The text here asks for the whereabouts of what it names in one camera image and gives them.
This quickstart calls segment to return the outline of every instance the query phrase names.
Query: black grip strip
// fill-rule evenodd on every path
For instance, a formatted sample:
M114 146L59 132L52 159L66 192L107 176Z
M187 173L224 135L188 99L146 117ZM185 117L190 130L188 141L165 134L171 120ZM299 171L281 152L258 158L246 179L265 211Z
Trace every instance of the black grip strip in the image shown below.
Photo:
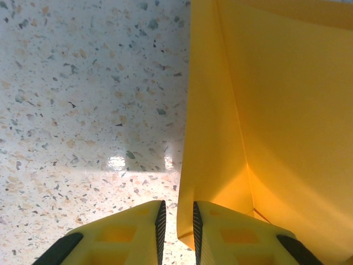
M277 235L277 239L299 265L323 265L299 240L284 235Z
M167 211L165 209L165 200L162 200L158 210L156 221L156 243L157 243L157 259L158 265L162 265L163 261L163 249L164 249L164 238L165 238L165 226L167 224Z
M201 265L202 227L204 226L204 223L202 222L202 216L197 202L194 202L192 222L194 227L196 265Z
M60 238L33 265L60 265L82 238L81 233L73 233Z

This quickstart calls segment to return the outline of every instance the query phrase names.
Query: yellow folded paper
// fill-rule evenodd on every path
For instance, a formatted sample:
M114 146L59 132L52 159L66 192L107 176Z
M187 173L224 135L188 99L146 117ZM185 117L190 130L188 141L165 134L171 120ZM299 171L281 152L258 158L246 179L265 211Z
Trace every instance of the yellow folded paper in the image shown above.
M178 237L203 200L353 256L353 5L193 0Z

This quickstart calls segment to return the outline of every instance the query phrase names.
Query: square cutout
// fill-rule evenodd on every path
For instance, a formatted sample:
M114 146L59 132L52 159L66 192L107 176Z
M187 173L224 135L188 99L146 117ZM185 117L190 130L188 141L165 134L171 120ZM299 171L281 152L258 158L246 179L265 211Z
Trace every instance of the square cutout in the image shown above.
M141 209L141 210L137 211L136 214L138 214L138 215L148 215L149 214L149 208Z
M210 210L210 215L216 216L216 215L221 215L220 212L215 211L215 210Z
M242 229L222 228L220 232L225 243L232 243L232 244L259 243L259 239L255 234L255 232L247 228L242 228Z
M136 226L107 226L96 237L96 241L130 242L136 233Z
M128 252L97 251L89 255L81 265L124 265Z
M277 265L271 255L238 255L236 259L238 265Z

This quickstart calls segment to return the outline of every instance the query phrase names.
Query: white speckled surface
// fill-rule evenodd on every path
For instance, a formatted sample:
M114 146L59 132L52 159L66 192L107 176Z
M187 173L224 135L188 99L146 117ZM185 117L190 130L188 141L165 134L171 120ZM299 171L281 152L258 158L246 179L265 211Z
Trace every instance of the white speckled surface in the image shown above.
M190 2L0 1L0 264L81 224L167 202L175 233Z

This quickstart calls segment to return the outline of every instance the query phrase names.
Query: terrazzo surface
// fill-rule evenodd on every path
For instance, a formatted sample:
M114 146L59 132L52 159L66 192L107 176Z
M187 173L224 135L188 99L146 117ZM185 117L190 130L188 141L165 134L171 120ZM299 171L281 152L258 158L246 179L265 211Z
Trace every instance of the terrazzo surface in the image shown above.
M175 232L189 1L0 1L0 264L32 264L69 230L167 202Z

